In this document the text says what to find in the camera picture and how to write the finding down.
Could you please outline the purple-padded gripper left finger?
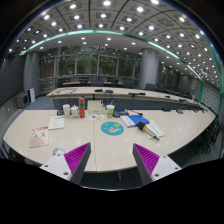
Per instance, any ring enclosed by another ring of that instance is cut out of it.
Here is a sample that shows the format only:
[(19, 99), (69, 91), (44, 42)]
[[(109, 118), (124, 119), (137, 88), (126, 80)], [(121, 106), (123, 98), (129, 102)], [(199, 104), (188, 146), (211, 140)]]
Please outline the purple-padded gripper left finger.
[(53, 155), (50, 160), (41, 166), (41, 169), (72, 183), (79, 184), (90, 154), (91, 144), (86, 143), (65, 152), (64, 155)]

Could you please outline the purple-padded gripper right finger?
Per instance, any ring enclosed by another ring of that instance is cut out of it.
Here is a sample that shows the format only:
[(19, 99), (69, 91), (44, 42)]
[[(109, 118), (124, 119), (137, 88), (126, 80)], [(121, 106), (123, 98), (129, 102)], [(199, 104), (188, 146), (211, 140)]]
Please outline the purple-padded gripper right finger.
[(133, 144), (133, 156), (143, 185), (148, 185), (181, 170), (168, 155), (159, 156), (138, 144)]

